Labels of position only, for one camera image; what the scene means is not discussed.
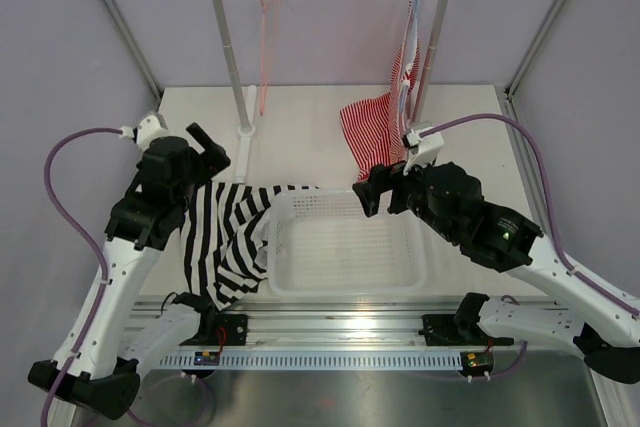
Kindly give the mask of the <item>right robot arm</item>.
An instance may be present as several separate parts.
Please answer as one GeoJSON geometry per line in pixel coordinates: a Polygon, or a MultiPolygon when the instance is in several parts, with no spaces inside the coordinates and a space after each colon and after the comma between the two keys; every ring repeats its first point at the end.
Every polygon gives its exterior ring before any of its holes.
{"type": "Polygon", "coordinates": [[[639,380],[639,300],[571,260],[541,228],[517,211],[486,201],[480,181],[464,169],[378,165],[354,184],[366,216],[388,192],[389,213],[412,212],[474,264],[506,273],[558,301],[558,312],[511,305],[468,293],[454,317],[456,336],[545,343],[624,384],[639,380]]]}

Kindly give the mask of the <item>black white striped tank top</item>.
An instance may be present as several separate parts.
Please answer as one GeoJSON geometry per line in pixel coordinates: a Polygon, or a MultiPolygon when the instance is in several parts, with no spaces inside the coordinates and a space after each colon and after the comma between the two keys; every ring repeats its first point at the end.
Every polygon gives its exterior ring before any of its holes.
{"type": "Polygon", "coordinates": [[[180,230],[188,290],[222,311],[267,279],[270,208],[282,192],[307,185],[256,187],[210,181],[194,194],[180,230]]]}

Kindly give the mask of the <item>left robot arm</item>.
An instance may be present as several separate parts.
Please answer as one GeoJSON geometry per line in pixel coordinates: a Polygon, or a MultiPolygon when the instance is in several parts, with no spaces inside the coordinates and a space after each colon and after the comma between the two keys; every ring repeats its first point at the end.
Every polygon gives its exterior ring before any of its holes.
{"type": "Polygon", "coordinates": [[[171,235],[184,223],[193,195],[231,164],[226,151],[197,124],[187,137],[169,132],[159,114],[149,114],[115,135],[135,143],[142,156],[124,196],[112,207],[105,240],[98,244],[59,201],[52,164],[68,143],[93,134],[85,129],[59,141],[48,154],[44,184],[61,216],[89,244],[98,270],[85,302],[55,354],[35,362],[31,385],[47,396],[40,423],[47,425],[55,400],[85,408],[111,420],[124,416],[147,374],[185,341],[208,343],[215,335],[215,308],[184,293],[159,318],[121,348],[125,324],[139,292],[171,235]]]}

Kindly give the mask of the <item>pink clothes hanger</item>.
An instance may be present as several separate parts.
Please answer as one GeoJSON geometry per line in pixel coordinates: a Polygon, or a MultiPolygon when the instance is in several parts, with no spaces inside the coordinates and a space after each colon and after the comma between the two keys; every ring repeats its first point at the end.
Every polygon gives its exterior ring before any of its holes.
{"type": "Polygon", "coordinates": [[[259,4],[261,9],[259,115],[264,116],[278,38],[281,0],[259,0],[259,4]]]}

